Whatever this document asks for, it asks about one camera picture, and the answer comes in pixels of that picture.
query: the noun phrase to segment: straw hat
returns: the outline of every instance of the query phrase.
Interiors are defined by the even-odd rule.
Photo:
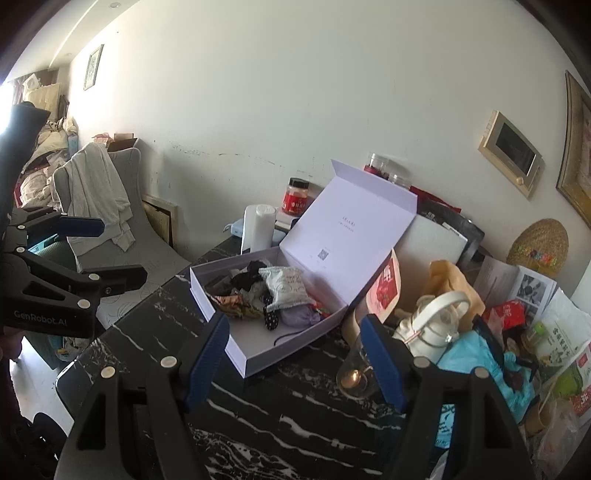
[[[556,278],[569,253],[569,236],[558,220],[532,223],[513,242],[507,263],[523,265],[546,277]]]

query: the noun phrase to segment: blue plastic bag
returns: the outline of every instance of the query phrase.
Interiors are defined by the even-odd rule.
[[[529,382],[530,369],[517,365],[514,353],[505,352],[505,368],[520,372],[524,379],[521,391],[513,391],[503,380],[503,370],[493,359],[486,341],[474,331],[462,334],[452,347],[444,353],[437,366],[442,370],[465,374],[470,373],[476,367],[486,368],[499,387],[503,398],[507,401],[507,405],[509,405],[513,418],[517,423],[523,419],[527,407],[535,396],[534,389]],[[455,413],[456,408],[452,404],[444,405],[441,409],[435,446],[449,448],[452,440]]]

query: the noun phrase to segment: black marble table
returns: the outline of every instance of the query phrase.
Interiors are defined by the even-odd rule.
[[[222,242],[199,263],[235,255]],[[57,392],[76,418],[101,369],[144,375],[176,354],[203,316],[185,269],[95,340],[62,372]],[[404,417],[376,394],[343,396],[336,373],[348,346],[336,328],[246,380],[224,356],[207,401],[187,416],[195,448],[215,480],[379,479],[400,438]],[[150,440],[148,429],[143,431]]]

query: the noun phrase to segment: window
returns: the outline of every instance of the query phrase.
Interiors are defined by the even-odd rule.
[[[10,121],[13,94],[14,87],[11,82],[4,82],[0,86],[0,134],[6,130]]]

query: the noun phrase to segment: pile of clothes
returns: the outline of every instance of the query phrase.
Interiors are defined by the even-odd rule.
[[[238,319],[263,319],[268,330],[281,321],[289,327],[308,328],[330,316],[306,292],[296,267],[274,267],[267,260],[252,261],[242,270],[215,278],[205,290],[214,306]]]
[[[47,122],[37,138],[37,147],[22,168],[15,200],[22,207],[55,207],[53,173],[78,150],[77,127],[72,119]]]

